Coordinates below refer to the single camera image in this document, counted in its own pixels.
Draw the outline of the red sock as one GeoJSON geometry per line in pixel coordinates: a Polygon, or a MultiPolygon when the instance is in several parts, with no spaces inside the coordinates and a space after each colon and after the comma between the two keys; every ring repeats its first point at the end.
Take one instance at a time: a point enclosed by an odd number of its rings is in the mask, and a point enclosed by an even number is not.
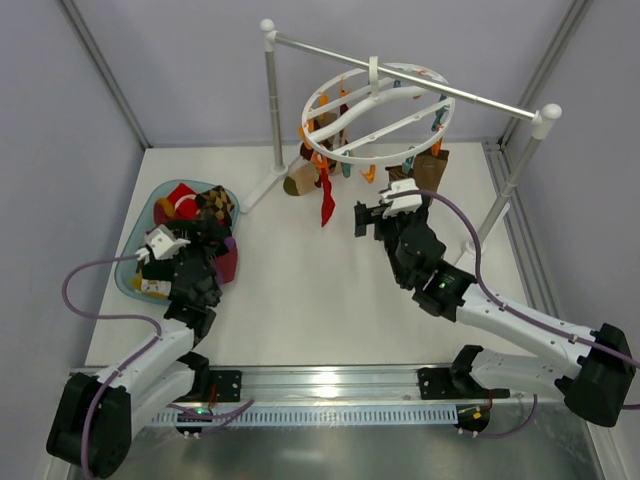
{"type": "Polygon", "coordinates": [[[333,198],[333,184],[328,170],[321,169],[319,178],[322,189],[321,226],[325,227],[334,213],[336,204],[333,198]]]}

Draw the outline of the brown yellow argyle sock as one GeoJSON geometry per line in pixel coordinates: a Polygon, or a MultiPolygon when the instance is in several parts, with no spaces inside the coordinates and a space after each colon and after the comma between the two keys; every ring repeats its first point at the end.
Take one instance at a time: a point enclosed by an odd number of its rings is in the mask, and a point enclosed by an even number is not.
{"type": "Polygon", "coordinates": [[[201,219],[214,218],[221,225],[230,227],[236,211],[236,203],[221,185],[196,195],[195,202],[201,219]]]}

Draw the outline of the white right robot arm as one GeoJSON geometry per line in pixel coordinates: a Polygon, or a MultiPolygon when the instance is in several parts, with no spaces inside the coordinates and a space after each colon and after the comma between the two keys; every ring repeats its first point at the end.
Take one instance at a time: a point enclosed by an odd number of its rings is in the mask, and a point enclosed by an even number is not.
{"type": "Polygon", "coordinates": [[[355,234],[374,229],[400,288],[434,317],[475,327],[526,350],[508,355],[466,345],[449,368],[454,389],[469,399],[522,392],[561,401],[578,417],[613,427],[635,376],[624,333],[573,325],[511,304],[480,279],[447,262],[446,247],[427,224],[428,207],[390,215],[388,206],[354,207],[355,234]]]}

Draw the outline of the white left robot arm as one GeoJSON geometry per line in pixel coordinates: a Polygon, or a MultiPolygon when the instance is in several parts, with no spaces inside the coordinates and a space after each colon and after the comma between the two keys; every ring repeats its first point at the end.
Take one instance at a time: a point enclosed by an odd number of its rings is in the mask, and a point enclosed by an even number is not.
{"type": "Polygon", "coordinates": [[[167,287],[168,304],[162,318],[135,315],[151,333],[126,357],[94,374],[76,373],[64,386],[46,450],[88,479],[111,476],[155,414],[204,392],[209,361],[195,348],[214,323],[222,285],[235,275],[233,223],[170,220],[116,260],[136,262],[144,279],[167,287]]]}

